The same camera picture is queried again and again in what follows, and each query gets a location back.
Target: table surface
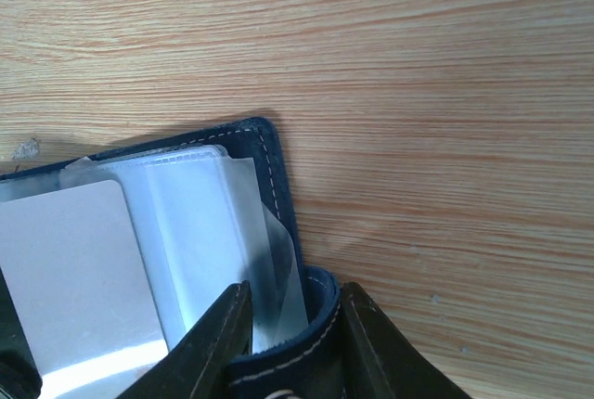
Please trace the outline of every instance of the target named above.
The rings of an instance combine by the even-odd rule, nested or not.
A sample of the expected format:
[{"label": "table surface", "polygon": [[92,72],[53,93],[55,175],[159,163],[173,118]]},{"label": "table surface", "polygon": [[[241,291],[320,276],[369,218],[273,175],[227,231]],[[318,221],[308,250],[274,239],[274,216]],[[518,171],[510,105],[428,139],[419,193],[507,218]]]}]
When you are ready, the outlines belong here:
[{"label": "table surface", "polygon": [[259,114],[305,259],[477,398],[594,396],[594,0],[0,0],[0,171]]}]

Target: wooden table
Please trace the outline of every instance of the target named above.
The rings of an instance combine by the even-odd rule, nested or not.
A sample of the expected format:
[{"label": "wooden table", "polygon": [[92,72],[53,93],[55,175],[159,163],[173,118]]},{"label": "wooden table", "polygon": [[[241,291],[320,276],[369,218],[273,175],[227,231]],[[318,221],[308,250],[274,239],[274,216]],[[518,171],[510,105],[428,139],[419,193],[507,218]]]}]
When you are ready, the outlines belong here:
[{"label": "wooden table", "polygon": [[477,398],[594,396],[594,0],[0,0],[0,171],[272,118],[305,257]]}]

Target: wood grain surface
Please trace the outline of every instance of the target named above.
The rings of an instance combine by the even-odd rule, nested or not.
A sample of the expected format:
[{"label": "wood grain surface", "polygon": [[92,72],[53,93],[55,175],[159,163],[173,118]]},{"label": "wood grain surface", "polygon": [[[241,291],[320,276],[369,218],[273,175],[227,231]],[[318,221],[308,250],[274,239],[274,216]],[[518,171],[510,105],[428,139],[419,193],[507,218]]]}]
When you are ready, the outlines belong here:
[{"label": "wood grain surface", "polygon": [[[594,397],[594,0],[0,0],[0,171],[261,114],[305,258],[476,398]],[[41,141],[33,161],[11,160]]]}]

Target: wallet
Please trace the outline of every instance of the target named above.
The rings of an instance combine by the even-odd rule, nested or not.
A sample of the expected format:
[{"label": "wallet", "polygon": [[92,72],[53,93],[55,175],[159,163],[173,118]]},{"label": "wallet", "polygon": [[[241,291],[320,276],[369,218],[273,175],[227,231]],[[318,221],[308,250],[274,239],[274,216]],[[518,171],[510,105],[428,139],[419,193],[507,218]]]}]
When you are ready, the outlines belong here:
[{"label": "wallet", "polygon": [[[269,120],[250,118],[217,125],[101,152],[90,159],[113,160],[154,149],[198,144],[223,146],[231,158],[253,159],[262,203],[291,234],[308,320],[304,331],[277,346],[258,354],[236,354],[225,366],[223,396],[468,397],[412,348],[358,285],[349,283],[341,290],[331,272],[303,263],[278,133]],[[59,171],[72,162],[5,174],[0,176],[0,181]],[[240,297],[239,288],[236,287],[238,291],[234,294],[236,301]],[[37,397],[39,379],[34,376],[34,362],[3,279],[0,279],[0,303],[4,312],[0,318],[0,393],[4,384],[17,392],[15,397]],[[189,393],[187,397],[201,397],[196,395],[195,388],[188,391],[194,395]],[[155,390],[150,397],[184,396],[159,395]]]}]

